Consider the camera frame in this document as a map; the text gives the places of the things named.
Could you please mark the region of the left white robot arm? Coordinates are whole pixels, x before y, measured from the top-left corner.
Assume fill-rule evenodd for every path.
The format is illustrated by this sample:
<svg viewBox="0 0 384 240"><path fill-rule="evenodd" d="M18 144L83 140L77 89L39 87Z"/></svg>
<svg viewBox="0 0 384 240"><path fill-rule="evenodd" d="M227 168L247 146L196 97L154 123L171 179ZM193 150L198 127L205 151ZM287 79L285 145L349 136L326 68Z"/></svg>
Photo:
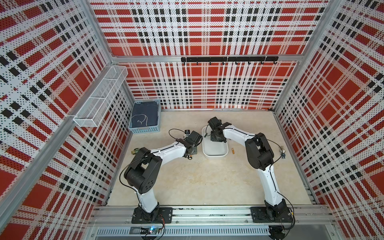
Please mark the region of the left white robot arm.
<svg viewBox="0 0 384 240"><path fill-rule="evenodd" d="M189 136L177 139L171 145L159 149L138 150L134 159L123 171L128 187L135 191L139 200L139 206L134 210L133 224L171 222L171 218L164 217L164 214L172 213L172 210L160 207L153 187L163 165L179 158L190 159L201 142L201 136L196 138Z"/></svg>

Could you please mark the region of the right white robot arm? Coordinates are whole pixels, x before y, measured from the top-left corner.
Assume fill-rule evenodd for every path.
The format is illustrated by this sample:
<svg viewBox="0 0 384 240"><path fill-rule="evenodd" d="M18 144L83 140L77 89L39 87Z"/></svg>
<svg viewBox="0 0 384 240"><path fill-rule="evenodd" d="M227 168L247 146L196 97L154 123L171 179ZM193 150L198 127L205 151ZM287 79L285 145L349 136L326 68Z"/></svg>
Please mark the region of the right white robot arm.
<svg viewBox="0 0 384 240"><path fill-rule="evenodd" d="M258 171L265 195L266 210L259 219L265 218L271 222L286 221L294 223L294 213L287 206L286 200L280 193L274 173L274 152L269 140L262 133L252 134L240 130L230 123L209 124L211 141L235 141L246 149L248 163Z"/></svg>

